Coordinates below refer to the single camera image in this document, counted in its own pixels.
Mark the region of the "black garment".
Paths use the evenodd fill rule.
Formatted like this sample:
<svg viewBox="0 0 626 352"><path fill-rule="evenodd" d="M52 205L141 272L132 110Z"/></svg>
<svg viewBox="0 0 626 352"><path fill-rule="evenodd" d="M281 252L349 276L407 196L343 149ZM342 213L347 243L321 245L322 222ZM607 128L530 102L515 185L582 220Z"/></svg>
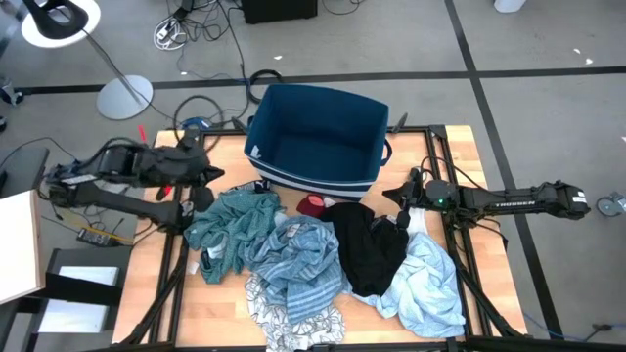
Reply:
<svg viewBox="0 0 626 352"><path fill-rule="evenodd" d="M382 233L348 236L340 242L339 257L352 292L383 295L406 258L408 236Z"/></svg>
<svg viewBox="0 0 626 352"><path fill-rule="evenodd" d="M341 243L381 245L395 234L395 226L373 209L359 202L341 202L327 208L320 219L334 225Z"/></svg>

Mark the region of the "light blue garment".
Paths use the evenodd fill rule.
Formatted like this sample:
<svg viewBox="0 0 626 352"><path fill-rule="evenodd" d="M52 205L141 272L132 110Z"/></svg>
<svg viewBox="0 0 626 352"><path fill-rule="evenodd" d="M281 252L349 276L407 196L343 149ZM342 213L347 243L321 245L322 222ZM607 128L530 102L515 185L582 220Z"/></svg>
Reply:
<svg viewBox="0 0 626 352"><path fill-rule="evenodd" d="M382 295L353 295L386 319L398 317L414 335L457 337L465 333L456 267L448 253L428 234L409 236L406 258Z"/></svg>

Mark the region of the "chair caster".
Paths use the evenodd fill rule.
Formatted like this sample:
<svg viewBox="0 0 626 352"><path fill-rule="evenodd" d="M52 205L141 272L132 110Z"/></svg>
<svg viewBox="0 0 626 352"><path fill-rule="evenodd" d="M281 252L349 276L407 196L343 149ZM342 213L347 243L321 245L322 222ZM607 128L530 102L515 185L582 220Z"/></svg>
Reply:
<svg viewBox="0 0 626 352"><path fill-rule="evenodd" d="M12 106L16 106L23 101L22 92L14 89L13 83L8 77L0 77L0 100Z"/></svg>

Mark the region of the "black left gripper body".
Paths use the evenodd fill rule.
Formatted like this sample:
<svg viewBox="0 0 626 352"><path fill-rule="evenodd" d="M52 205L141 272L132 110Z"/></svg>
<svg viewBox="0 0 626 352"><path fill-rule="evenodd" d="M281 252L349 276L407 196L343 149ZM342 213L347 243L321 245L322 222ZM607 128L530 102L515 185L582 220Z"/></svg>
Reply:
<svg viewBox="0 0 626 352"><path fill-rule="evenodd" d="M141 154L141 185L205 186L209 167L206 153L197 145L145 149Z"/></svg>

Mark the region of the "teal garment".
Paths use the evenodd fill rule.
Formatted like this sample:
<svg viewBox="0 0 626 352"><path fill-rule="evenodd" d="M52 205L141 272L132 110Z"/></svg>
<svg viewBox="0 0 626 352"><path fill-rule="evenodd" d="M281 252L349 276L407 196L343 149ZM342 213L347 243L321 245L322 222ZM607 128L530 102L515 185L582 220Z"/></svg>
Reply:
<svg viewBox="0 0 626 352"><path fill-rule="evenodd" d="M285 211L275 192L232 190L219 195L205 211L196 212L184 237L192 250L205 258L200 270L204 281L218 284L229 272L246 266L246 251L276 228L275 217Z"/></svg>

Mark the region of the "black box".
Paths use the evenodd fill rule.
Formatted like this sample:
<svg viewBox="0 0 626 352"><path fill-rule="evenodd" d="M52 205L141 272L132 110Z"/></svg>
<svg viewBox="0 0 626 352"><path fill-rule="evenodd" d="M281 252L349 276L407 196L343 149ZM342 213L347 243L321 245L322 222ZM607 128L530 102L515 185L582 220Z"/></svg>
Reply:
<svg viewBox="0 0 626 352"><path fill-rule="evenodd" d="M247 24L311 19L318 0L241 0Z"/></svg>

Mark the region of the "white round object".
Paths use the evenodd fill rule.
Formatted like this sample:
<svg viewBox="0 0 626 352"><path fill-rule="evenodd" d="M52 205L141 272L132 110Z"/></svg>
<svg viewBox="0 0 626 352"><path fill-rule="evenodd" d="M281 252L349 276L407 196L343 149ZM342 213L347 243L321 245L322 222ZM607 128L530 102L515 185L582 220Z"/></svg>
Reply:
<svg viewBox="0 0 626 352"><path fill-rule="evenodd" d="M494 8L503 14L511 14L519 11L527 0L495 0Z"/></svg>

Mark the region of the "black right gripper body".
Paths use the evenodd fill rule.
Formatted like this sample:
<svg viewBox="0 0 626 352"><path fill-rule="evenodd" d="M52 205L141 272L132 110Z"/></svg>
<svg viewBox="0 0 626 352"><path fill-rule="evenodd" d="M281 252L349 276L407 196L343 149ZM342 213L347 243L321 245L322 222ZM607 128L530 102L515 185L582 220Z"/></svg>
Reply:
<svg viewBox="0 0 626 352"><path fill-rule="evenodd" d="M420 168L412 168L404 185L404 209L421 208L434 210L434 203L426 195L425 173Z"/></svg>

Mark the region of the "maroon garment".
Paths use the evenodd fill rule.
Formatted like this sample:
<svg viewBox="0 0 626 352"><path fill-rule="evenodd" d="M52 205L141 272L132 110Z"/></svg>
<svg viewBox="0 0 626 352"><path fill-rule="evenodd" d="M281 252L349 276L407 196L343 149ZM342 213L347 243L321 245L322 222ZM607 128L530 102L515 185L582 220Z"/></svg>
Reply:
<svg viewBox="0 0 626 352"><path fill-rule="evenodd" d="M327 208L335 204L336 201L332 198L309 194L299 202L296 211L302 215L319 218Z"/></svg>

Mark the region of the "white patterned garment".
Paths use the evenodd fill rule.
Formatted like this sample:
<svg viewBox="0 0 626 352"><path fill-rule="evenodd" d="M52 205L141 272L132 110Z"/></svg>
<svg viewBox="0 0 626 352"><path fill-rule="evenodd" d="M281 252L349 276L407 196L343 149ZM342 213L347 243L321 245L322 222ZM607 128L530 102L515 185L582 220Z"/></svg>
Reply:
<svg viewBox="0 0 626 352"><path fill-rule="evenodd" d="M268 302L266 289L267 285L257 274L252 273L246 280L247 309L265 335L267 352L295 352L343 341L345 322L333 304L313 317L291 324L284 306Z"/></svg>

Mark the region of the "black stand with white shelves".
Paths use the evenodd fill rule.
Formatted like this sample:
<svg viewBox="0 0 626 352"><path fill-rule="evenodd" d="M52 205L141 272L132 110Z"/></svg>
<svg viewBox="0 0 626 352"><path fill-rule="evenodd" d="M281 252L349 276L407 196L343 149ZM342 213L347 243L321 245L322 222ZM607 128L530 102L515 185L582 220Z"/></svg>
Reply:
<svg viewBox="0 0 626 352"><path fill-rule="evenodd" d="M19 301L19 312L33 315L22 352L34 352L40 334L38 330L52 300L107 307L109 312L105 316L104 327L111 328L121 299L129 258L130 248L127 246L54 249L44 272L45 287ZM61 274L63 268L81 267L113 269L114 280L111 284L101 284Z"/></svg>

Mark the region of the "blue striped garment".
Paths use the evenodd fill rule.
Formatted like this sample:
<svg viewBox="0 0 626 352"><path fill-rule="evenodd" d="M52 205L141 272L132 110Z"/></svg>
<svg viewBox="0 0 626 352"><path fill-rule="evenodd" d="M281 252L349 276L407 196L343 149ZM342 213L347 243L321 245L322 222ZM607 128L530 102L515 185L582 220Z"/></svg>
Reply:
<svg viewBox="0 0 626 352"><path fill-rule="evenodd" d="M285 307L295 325L321 313L342 291L338 250L332 223L300 215L255 237L239 255L265 284L267 301Z"/></svg>

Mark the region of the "black desk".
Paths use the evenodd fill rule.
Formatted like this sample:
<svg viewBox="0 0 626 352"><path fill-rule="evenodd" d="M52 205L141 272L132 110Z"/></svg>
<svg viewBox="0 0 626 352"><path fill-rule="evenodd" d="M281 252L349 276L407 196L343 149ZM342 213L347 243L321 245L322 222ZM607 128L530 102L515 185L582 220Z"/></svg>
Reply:
<svg viewBox="0 0 626 352"><path fill-rule="evenodd" d="M14 152L0 166L0 175L3 171L7 174L4 183L0 183L0 198L34 189L43 175L49 153L43 147L21 148Z"/></svg>

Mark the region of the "dark striped sock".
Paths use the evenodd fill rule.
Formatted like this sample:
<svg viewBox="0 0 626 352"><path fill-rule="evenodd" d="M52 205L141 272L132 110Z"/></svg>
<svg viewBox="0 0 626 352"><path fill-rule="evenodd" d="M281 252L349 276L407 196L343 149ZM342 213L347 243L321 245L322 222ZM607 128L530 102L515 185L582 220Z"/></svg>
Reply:
<svg viewBox="0 0 626 352"><path fill-rule="evenodd" d="M235 191L246 191L256 194L271 192L271 183L268 180L254 180L234 187Z"/></svg>

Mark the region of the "black power adapter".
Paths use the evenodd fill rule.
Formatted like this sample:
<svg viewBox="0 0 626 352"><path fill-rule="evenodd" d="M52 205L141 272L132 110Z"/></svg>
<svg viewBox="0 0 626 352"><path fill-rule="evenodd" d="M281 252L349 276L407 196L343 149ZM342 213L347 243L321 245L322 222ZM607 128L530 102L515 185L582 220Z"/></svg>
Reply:
<svg viewBox="0 0 626 352"><path fill-rule="evenodd" d="M112 239L109 235L103 235L86 228L82 228L76 236L79 242L84 242L97 247L110 247L112 246Z"/></svg>

